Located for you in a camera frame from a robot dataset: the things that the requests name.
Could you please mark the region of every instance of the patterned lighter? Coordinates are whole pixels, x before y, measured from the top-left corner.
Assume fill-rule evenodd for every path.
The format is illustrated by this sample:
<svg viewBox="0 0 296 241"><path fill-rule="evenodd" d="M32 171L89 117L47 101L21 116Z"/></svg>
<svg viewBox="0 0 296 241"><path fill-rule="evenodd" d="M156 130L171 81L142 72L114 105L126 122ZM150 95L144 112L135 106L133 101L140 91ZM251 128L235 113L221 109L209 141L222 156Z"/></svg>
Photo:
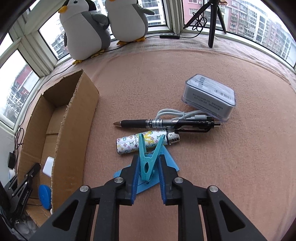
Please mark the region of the patterned lighter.
<svg viewBox="0 0 296 241"><path fill-rule="evenodd" d="M117 153L125 154L139 150L139 134L130 135L128 137L118 138L116 140ZM145 140L146 148L155 147L161 135L165 135L164 145L171 145L172 143L179 142L180 136L175 132L170 132L168 129L155 129L151 131L142 132Z"/></svg>

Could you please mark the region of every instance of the silver bolt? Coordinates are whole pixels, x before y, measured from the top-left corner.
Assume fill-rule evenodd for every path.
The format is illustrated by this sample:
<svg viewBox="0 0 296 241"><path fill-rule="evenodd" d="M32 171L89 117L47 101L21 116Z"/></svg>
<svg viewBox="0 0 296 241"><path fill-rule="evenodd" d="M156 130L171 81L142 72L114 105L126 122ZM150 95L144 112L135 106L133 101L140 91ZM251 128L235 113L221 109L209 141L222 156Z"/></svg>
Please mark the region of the silver bolt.
<svg viewBox="0 0 296 241"><path fill-rule="evenodd" d="M175 178L175 183L182 183L184 180L181 177L176 177Z"/></svg>
<svg viewBox="0 0 296 241"><path fill-rule="evenodd" d="M209 187L209 190L210 190L211 192L218 192L219 189L218 189L216 186L213 185L213 186L210 186L210 187Z"/></svg>
<svg viewBox="0 0 296 241"><path fill-rule="evenodd" d="M89 189L89 187L88 187L87 185L83 185L83 186L80 187L79 190L80 190L81 192L86 192L86 191L88 191L88 189Z"/></svg>
<svg viewBox="0 0 296 241"><path fill-rule="evenodd" d="M122 177L116 177L114 179L114 182L116 182L116 183L122 183L123 182L123 178Z"/></svg>

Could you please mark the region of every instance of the white penguin belly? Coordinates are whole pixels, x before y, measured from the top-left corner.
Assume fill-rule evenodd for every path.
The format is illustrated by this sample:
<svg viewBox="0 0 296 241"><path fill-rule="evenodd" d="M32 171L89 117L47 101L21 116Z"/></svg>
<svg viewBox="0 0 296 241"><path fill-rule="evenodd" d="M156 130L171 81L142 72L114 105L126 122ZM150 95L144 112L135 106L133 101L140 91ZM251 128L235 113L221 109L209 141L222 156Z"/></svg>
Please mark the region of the white penguin belly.
<svg viewBox="0 0 296 241"><path fill-rule="evenodd" d="M114 37L123 42L132 42L145 34L145 24L132 5L108 12Z"/></svg>
<svg viewBox="0 0 296 241"><path fill-rule="evenodd" d="M101 50L102 40L91 24L76 14L63 23L67 35L67 48L75 60L84 60Z"/></svg>

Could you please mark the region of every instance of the clothespin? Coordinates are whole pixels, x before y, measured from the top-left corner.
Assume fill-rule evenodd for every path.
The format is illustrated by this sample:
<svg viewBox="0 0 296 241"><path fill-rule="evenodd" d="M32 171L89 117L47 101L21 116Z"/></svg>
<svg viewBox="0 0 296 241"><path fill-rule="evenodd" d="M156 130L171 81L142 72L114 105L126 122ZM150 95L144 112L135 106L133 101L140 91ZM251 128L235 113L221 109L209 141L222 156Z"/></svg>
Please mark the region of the clothespin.
<svg viewBox="0 0 296 241"><path fill-rule="evenodd" d="M146 145L143 134L139 134L139 151L140 151L140 165L141 165L141 179L149 182L154 174L154 168L158 160L160 149L163 145L165 135L162 135L153 154L146 154Z"/></svg>

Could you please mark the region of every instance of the barcode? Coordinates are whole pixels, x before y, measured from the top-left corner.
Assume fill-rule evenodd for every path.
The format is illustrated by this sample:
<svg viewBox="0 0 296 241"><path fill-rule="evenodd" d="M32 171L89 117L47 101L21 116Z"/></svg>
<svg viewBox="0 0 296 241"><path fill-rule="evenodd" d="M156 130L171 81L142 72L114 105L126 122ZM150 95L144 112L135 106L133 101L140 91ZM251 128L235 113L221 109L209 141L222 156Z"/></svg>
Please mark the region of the barcode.
<svg viewBox="0 0 296 241"><path fill-rule="evenodd" d="M215 90L215 93L217 93L218 95L221 95L221 96L223 96L223 97L225 97L225 98L227 98L227 99L231 100L231 97L230 97L230 96L228 96L228 95L226 95L226 94L222 93L222 92L221 92L221 91L219 91L219 90Z"/></svg>

